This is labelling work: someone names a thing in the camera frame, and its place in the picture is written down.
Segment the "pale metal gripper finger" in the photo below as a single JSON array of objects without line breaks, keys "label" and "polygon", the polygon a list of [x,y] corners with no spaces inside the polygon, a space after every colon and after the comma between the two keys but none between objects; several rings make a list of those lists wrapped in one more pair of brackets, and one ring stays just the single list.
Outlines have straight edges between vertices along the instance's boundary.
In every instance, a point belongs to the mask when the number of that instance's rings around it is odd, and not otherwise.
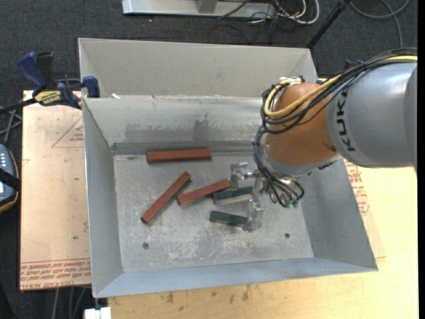
[{"label": "pale metal gripper finger", "polygon": [[262,226],[262,219],[265,209],[261,206],[257,198],[251,198],[248,206],[248,216],[244,224],[244,231],[253,232]]},{"label": "pale metal gripper finger", "polygon": [[230,165],[229,184],[231,189],[239,188],[239,181],[246,180],[249,177],[248,163],[240,162]]}]

